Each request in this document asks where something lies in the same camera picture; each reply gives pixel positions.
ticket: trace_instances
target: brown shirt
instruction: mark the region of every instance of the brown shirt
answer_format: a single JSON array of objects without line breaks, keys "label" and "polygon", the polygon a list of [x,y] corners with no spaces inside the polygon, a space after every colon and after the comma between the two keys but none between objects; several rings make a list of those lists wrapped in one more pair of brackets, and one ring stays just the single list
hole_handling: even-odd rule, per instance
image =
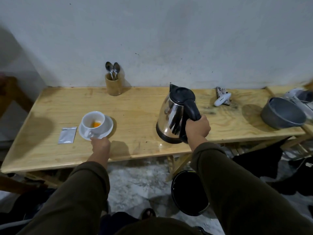
[{"label": "brown shirt", "polygon": [[[309,220],[278,192],[228,159],[217,145],[199,145],[191,166],[226,234],[313,234]],[[109,191],[106,170],[96,162],[82,163],[18,234],[97,234]],[[156,217],[127,225],[117,232],[122,234],[199,232],[182,221]]]}]

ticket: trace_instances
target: wooden cup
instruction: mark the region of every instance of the wooden cup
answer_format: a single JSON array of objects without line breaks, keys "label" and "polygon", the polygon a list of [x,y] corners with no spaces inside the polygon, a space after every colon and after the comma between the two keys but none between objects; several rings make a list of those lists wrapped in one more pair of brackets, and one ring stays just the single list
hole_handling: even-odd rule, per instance
[{"label": "wooden cup", "polygon": [[109,95],[120,95],[123,92],[122,80],[119,78],[119,74],[117,74],[117,80],[112,81],[111,74],[107,73],[105,75],[105,83],[106,90]]}]

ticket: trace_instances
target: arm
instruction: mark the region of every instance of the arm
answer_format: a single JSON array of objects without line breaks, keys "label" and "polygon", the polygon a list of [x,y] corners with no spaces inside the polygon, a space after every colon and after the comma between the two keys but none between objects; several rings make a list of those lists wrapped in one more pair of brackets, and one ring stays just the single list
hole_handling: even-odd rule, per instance
[{"label": "arm", "polygon": [[93,154],[77,166],[47,200],[24,234],[97,234],[101,211],[110,190],[105,167],[109,159],[107,138],[93,139]]},{"label": "arm", "polygon": [[186,124],[191,166],[226,234],[313,233],[312,223],[285,198],[208,142],[209,130],[206,117]]}]

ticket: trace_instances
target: saucer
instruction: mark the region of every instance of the saucer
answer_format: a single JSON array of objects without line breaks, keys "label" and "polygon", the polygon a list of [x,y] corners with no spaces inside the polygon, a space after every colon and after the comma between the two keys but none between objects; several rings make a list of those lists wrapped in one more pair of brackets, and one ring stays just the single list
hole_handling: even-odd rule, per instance
[{"label": "saucer", "polygon": [[[105,120],[104,120],[104,124],[105,124],[105,130],[104,130],[104,133],[103,134],[100,134],[98,136],[98,138],[103,138],[103,137],[106,137],[108,136],[112,129],[113,129],[113,120],[110,118],[110,116],[107,116],[107,115],[104,115],[105,116]],[[79,127],[78,127],[78,132],[79,134],[81,135],[82,138],[86,139],[86,140],[90,140],[90,137],[85,137],[84,136],[84,129],[80,123]]]}]

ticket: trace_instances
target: kettle lid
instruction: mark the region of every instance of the kettle lid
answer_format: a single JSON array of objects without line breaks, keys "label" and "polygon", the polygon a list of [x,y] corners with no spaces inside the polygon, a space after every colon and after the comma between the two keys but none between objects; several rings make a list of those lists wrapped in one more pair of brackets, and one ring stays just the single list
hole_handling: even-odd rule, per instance
[{"label": "kettle lid", "polygon": [[170,99],[176,104],[183,105],[186,100],[195,100],[196,97],[192,90],[185,87],[177,87],[171,90]]}]

